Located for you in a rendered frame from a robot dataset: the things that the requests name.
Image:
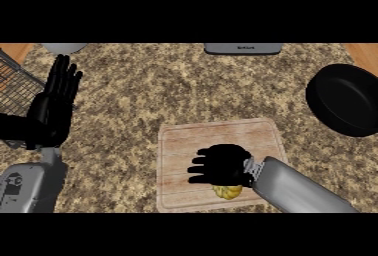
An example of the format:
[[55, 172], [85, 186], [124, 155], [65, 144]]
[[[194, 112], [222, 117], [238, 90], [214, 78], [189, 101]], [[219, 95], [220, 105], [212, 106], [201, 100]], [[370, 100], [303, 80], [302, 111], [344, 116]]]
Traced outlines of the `wooden cutting board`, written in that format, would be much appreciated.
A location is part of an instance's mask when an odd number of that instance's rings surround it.
[[214, 144], [243, 146], [257, 162], [266, 156], [288, 162], [281, 133], [269, 118], [163, 125], [157, 153], [157, 208], [161, 212], [194, 212], [266, 204], [251, 189], [244, 189], [241, 195], [228, 200], [216, 195], [210, 184], [188, 182], [188, 167], [197, 152]]

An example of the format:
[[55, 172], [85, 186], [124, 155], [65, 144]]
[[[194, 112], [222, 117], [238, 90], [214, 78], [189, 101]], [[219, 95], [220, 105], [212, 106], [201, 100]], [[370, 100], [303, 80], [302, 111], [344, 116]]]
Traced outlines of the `yellow squash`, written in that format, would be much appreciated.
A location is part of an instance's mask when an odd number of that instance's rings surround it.
[[243, 192], [243, 186], [238, 185], [238, 186], [217, 186], [214, 185], [213, 186], [213, 190], [216, 192], [216, 195], [226, 199], [226, 200], [232, 200], [235, 199], [241, 192]]

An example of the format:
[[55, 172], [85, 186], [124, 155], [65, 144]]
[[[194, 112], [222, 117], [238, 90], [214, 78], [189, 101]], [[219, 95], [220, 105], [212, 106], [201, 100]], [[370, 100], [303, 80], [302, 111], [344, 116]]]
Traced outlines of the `grey round bowl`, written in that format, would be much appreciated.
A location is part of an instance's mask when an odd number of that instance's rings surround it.
[[43, 47], [54, 54], [73, 54], [87, 46], [86, 43], [43, 43]]

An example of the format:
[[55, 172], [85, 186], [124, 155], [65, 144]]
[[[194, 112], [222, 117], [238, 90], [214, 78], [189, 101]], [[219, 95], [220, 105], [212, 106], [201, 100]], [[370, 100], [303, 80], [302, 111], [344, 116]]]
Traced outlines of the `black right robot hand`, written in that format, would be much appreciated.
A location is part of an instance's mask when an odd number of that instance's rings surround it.
[[188, 179], [192, 184], [212, 184], [217, 186], [250, 187], [253, 176], [245, 172], [245, 163], [251, 153], [235, 144], [217, 144], [203, 148], [192, 159], [188, 172], [194, 176]]

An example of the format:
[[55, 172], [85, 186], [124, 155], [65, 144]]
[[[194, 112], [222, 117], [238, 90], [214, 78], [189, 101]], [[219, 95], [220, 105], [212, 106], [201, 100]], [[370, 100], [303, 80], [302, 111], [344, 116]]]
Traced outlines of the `grey flat appliance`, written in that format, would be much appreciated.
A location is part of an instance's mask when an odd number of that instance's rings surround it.
[[272, 55], [282, 46], [282, 43], [206, 43], [204, 50], [214, 55]]

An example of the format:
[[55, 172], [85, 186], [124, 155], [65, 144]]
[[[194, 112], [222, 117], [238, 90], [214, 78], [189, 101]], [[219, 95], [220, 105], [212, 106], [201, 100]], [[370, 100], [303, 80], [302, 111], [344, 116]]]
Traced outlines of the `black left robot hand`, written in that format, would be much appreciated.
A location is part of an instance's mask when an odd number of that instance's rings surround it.
[[51, 68], [43, 91], [36, 95], [27, 116], [0, 113], [0, 140], [17, 140], [27, 149], [59, 147], [71, 128], [74, 100], [83, 72], [59, 54]]

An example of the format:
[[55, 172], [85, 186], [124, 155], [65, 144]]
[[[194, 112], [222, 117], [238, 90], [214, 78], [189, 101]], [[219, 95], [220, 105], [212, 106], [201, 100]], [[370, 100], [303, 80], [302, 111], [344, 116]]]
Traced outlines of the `black pot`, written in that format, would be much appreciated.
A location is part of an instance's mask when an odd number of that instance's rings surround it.
[[378, 134], [378, 76], [352, 64], [325, 66], [306, 87], [309, 108], [325, 126], [350, 137]]

